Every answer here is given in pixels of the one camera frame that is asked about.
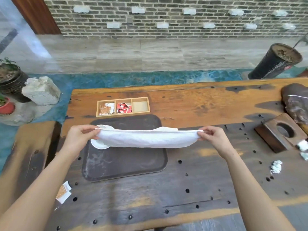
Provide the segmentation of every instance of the brick wall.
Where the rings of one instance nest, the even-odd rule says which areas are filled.
[[[68,38],[237,38],[299,37],[308,32],[307,0],[45,0],[62,34]],[[90,12],[74,13],[74,5],[88,5]],[[131,7],[145,7],[144,14],[132,14]],[[194,7],[196,15],[183,15],[182,8]],[[242,9],[243,16],[230,16],[229,9]],[[275,17],[284,9],[286,17]],[[256,30],[244,30],[245,23],[261,17]],[[107,29],[108,21],[121,22],[121,29]],[[169,23],[157,29],[156,23]],[[213,22],[214,29],[203,29]],[[295,30],[284,30],[293,23]]]

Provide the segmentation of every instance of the brown tray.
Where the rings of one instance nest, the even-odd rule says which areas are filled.
[[[161,127],[152,114],[98,119],[92,125],[109,125],[122,130],[153,130]],[[88,141],[84,149],[82,175],[87,181],[127,177],[162,171],[168,162],[165,148],[110,147],[99,150]]]

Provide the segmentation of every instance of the wooden tabletop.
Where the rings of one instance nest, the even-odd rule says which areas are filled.
[[[280,90],[291,83],[308,86],[308,78],[77,89],[72,92],[61,136],[64,139],[73,125],[96,120],[98,100],[149,97],[151,114],[163,126],[221,125],[275,204],[300,204],[308,202],[306,162],[296,151],[280,153],[283,173],[267,182],[269,165],[278,155],[253,130],[260,120],[284,112]],[[52,213],[46,230],[58,225],[64,230],[145,230],[239,213],[227,165],[212,146],[204,141],[168,150],[168,158],[161,172],[96,183],[82,177],[82,160],[76,160],[66,178],[72,195]]]

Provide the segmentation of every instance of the round hole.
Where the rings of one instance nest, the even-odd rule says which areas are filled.
[[[280,134],[282,134],[283,136],[287,138],[292,138],[295,135],[295,132],[292,129],[292,127],[290,127],[289,125],[285,123],[281,123],[281,122],[277,123],[277,130],[279,131]]]

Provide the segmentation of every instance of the white towel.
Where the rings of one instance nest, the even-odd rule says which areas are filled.
[[[150,131],[102,129],[97,136],[110,147],[180,148],[196,142],[199,138],[198,131],[179,131],[168,127]]]

